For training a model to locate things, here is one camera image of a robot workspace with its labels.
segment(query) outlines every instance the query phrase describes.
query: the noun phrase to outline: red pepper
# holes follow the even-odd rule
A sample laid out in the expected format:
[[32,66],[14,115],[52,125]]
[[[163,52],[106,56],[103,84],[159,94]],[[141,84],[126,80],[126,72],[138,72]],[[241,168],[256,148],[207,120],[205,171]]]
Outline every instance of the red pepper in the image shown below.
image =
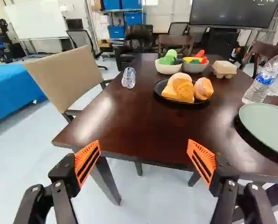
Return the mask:
[[206,56],[204,56],[200,62],[200,64],[205,64],[206,61],[208,60],[208,58]]
[[205,53],[204,50],[200,50],[194,57],[202,57],[204,53]]

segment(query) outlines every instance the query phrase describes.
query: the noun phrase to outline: dining table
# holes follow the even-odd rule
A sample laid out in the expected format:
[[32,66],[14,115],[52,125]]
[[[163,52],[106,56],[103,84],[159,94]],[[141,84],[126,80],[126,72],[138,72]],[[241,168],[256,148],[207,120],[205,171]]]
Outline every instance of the dining table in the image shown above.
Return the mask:
[[[206,56],[207,68],[189,75],[194,81],[200,77],[210,79],[214,93],[208,103],[184,105],[154,94],[155,83],[170,76],[157,72],[158,54],[139,54],[131,63],[136,71],[134,88],[124,88],[123,72],[119,73],[60,131],[52,140],[53,145],[77,152],[99,140],[101,157],[90,174],[118,205],[121,197],[106,157],[134,162],[138,175],[143,175],[142,163],[187,170],[194,173],[188,182],[193,186],[200,177],[187,155],[188,140],[192,139],[223,156],[238,170],[240,179],[274,183],[266,194],[271,205],[277,205],[278,156],[236,125],[242,97],[254,80],[240,69],[230,79],[219,79],[211,65],[223,59]],[[264,103],[278,106],[278,97],[267,96]]]

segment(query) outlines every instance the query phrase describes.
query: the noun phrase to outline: television screen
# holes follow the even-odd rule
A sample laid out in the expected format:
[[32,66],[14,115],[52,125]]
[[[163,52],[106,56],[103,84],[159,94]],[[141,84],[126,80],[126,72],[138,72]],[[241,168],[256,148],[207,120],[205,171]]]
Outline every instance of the television screen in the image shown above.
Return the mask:
[[193,0],[190,25],[268,28],[278,0]]

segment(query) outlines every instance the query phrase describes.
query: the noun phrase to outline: green round tray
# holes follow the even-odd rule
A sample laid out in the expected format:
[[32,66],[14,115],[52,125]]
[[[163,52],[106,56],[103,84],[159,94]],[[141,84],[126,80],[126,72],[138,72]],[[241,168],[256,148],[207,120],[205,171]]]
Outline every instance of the green round tray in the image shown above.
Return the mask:
[[278,106],[253,103],[239,110],[242,125],[259,141],[278,153]]

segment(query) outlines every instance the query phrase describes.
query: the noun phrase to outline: small plastic bottle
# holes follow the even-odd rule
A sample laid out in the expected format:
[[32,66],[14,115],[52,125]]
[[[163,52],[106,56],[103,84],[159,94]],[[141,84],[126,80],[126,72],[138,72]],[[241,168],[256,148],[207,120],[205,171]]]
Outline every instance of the small plastic bottle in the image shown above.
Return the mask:
[[123,87],[131,89],[135,86],[136,82],[136,71],[132,67],[127,67],[121,79]]

